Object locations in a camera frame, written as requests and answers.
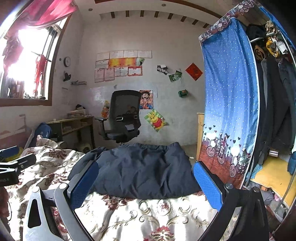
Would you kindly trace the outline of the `dark navy puffer jacket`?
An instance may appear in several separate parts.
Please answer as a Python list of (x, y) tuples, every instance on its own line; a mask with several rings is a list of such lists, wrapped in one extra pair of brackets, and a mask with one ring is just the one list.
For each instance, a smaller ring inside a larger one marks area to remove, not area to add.
[(99, 166), (92, 189), (102, 195), (133, 199), (168, 199), (201, 191), (189, 157), (175, 142), (168, 146), (134, 143), (117, 148), (96, 148), (72, 168), (68, 179), (89, 161)]

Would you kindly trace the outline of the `hanging dark clothes in wardrobe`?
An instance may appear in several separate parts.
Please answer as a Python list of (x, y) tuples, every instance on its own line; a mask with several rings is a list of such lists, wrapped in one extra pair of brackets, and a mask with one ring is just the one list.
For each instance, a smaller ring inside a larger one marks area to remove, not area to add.
[(295, 142), (295, 68), (278, 29), (271, 21), (246, 28), (257, 66), (260, 114), (254, 164), (269, 151), (288, 153)]

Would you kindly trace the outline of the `blue backpack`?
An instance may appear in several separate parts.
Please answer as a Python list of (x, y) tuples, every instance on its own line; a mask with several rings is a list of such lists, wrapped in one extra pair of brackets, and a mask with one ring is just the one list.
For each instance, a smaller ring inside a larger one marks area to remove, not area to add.
[(51, 127), (46, 123), (40, 123), (37, 128), (33, 131), (31, 140), (29, 141), (29, 147), (36, 146), (37, 136), (40, 135), (43, 138), (50, 138), (52, 134)]

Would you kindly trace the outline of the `yellow folded blanket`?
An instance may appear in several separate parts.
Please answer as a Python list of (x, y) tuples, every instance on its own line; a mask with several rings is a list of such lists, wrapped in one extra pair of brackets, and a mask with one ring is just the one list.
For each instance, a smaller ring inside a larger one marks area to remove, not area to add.
[(262, 169), (250, 179), (266, 188), (271, 188), (278, 197), (283, 198), (292, 175), (287, 171), (288, 162), (281, 158), (268, 156)]

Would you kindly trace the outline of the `floral white red bedspread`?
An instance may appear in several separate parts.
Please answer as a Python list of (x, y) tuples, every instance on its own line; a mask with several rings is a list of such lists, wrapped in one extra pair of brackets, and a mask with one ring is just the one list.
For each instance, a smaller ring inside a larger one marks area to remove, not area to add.
[[(40, 145), (22, 151), (36, 164), (19, 183), (1, 189), (1, 219), (14, 240), (23, 239), (29, 196), (34, 187), (54, 189), (66, 182), (81, 152)], [(176, 199), (140, 200), (90, 193), (76, 213), (94, 240), (198, 240), (217, 211), (202, 192)]]

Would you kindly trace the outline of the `wooden desk with shelves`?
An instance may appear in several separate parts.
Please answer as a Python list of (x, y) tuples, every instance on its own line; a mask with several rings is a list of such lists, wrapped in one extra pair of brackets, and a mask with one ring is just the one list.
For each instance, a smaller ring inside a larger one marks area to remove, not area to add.
[(48, 121), (46, 124), (51, 128), (51, 137), (55, 138), (58, 142), (63, 141), (63, 137), (71, 133), (76, 133), (78, 141), (82, 141), (81, 130), (89, 128), (91, 147), (95, 148), (95, 139), (93, 132), (94, 117), (91, 115), (79, 118), (68, 118), (63, 120)]

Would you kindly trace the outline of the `colourful anime poster low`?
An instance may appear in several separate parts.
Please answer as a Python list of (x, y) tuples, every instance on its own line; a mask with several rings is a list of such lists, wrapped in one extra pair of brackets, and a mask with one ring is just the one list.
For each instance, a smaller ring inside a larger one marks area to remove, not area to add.
[(103, 105), (103, 108), (102, 108), (102, 111), (101, 111), (101, 117), (105, 118), (105, 119), (108, 119), (109, 110), (110, 110), (110, 102), (106, 100), (104, 102), (104, 105)]

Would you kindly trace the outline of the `light wooden cabinet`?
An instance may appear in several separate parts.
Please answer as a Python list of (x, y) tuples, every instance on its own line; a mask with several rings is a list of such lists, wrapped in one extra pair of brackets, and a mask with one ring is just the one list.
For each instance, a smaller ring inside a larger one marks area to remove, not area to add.
[(203, 126), (204, 126), (204, 113), (197, 113), (198, 126), (197, 126), (197, 152), (196, 152), (196, 160), (199, 159), (202, 138), (203, 138)]

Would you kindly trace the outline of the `black mesh office chair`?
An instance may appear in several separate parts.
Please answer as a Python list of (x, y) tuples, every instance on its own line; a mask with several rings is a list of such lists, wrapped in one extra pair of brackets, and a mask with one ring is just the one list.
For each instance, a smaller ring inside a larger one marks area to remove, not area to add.
[(139, 105), (142, 94), (135, 90), (113, 92), (108, 118), (97, 118), (99, 134), (104, 140), (127, 143), (139, 135)]

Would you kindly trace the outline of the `Winnie the Pooh poster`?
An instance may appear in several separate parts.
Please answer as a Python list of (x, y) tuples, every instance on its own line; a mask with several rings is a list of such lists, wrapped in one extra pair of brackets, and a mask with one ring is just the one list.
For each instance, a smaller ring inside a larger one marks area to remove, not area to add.
[(156, 132), (167, 125), (164, 117), (155, 109), (152, 109), (144, 118)]

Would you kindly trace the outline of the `cartoon character poster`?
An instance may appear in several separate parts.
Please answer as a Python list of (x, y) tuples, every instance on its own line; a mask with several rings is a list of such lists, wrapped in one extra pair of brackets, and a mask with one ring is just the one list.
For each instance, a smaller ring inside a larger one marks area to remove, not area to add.
[(140, 109), (153, 109), (153, 91), (152, 90), (140, 90), (142, 95), (140, 98)]

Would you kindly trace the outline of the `red window curtain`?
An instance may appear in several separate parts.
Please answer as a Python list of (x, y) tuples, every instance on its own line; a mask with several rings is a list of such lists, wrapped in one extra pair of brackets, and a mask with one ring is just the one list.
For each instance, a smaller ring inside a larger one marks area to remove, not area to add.
[(8, 73), (10, 66), (17, 63), (22, 54), (24, 44), (19, 37), (21, 30), (51, 27), (77, 10), (78, 6), (74, 1), (32, 1), (6, 32), (7, 42), (3, 51), (4, 71)]

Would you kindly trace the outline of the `red diamond paper decoration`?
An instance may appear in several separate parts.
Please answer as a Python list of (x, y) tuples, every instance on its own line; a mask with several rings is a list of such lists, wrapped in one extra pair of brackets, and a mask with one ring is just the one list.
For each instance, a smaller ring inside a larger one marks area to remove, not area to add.
[(187, 69), (186, 72), (197, 81), (203, 74), (203, 72), (198, 68), (195, 63), (192, 63)]

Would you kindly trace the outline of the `blue dotted wardrobe curtain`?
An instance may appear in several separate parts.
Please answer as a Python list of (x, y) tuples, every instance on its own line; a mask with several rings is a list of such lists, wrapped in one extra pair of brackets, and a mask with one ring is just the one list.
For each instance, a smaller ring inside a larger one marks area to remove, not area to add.
[(199, 37), (205, 70), (205, 111), (199, 160), (224, 183), (241, 188), (259, 124), (259, 82), (251, 42), (239, 17), (242, 1)]

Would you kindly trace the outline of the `round wall clock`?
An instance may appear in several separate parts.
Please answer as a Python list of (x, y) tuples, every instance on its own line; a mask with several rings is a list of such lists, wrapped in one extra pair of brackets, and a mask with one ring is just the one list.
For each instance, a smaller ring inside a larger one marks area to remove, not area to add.
[(65, 57), (63, 60), (63, 64), (65, 67), (70, 67), (71, 65), (71, 58), (69, 56)]

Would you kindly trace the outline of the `wall certificates cluster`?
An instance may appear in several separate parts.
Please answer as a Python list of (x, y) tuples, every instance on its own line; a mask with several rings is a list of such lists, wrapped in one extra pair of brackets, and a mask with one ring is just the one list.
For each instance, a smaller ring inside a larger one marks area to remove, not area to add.
[(94, 82), (113, 81), (117, 77), (143, 75), (143, 64), (152, 58), (151, 50), (118, 50), (96, 55)]

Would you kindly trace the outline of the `green hanging wall pouch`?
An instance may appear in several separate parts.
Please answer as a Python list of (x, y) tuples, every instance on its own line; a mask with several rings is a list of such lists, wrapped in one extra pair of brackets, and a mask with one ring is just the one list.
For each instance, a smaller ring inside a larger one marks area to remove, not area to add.
[(188, 94), (189, 94), (189, 92), (186, 89), (178, 91), (178, 95), (180, 98), (184, 98), (184, 97), (188, 96)]

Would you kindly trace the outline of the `photos pinned on wall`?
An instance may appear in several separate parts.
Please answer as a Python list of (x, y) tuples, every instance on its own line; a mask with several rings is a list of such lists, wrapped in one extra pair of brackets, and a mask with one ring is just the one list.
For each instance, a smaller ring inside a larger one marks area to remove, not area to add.
[(170, 82), (179, 81), (182, 78), (182, 72), (176, 70), (174, 73), (166, 65), (157, 65), (157, 71), (166, 75)]

